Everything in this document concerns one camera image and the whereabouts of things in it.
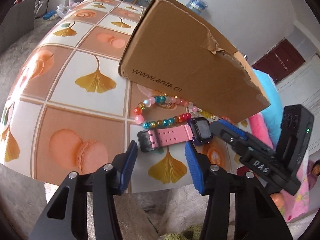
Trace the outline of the blue water jug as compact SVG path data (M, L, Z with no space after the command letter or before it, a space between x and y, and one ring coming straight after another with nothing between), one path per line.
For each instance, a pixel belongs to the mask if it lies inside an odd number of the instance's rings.
M190 0L186 7L200 15L208 7L208 4L203 0Z

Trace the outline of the blue pillow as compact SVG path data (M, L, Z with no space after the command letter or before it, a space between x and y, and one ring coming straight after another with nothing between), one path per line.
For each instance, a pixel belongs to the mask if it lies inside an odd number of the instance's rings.
M270 103L266 109L262 110L262 115L272 145L276 148L281 134L284 107L272 77L257 69L253 69L253 71L262 85Z

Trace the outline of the pink kids smartwatch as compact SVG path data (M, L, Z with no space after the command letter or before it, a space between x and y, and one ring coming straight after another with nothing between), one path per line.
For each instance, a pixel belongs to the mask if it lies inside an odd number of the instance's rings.
M213 135L206 118L191 118L185 125L171 128L154 128L138 132L138 141L142 152L151 152L159 148L191 141L200 146L209 143Z

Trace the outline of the brown cardboard box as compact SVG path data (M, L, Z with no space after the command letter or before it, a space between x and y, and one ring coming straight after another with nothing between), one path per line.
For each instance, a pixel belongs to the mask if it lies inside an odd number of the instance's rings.
M270 105L235 46L176 0L150 2L121 57L119 74L236 123Z

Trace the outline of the dark red door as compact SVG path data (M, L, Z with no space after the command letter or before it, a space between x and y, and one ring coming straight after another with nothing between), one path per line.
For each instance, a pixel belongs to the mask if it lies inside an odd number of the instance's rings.
M305 60L298 50L287 39L283 39L253 64L253 68L267 73L277 84L304 63Z

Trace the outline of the patterned plastic tablecloth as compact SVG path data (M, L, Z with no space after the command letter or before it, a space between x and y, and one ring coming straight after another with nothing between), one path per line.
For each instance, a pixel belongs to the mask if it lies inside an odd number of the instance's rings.
M1 163L60 184L94 172L123 153L138 132L215 116L192 102L119 74L128 41L147 8L85 0L40 42L20 70L1 118ZM184 143L139 153L131 192L184 186L191 177Z

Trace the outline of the white fluffy blanket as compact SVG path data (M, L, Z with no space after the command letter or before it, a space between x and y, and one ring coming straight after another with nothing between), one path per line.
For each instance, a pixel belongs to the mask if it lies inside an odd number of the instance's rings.
M114 197L123 239L199 239L208 200L193 185Z

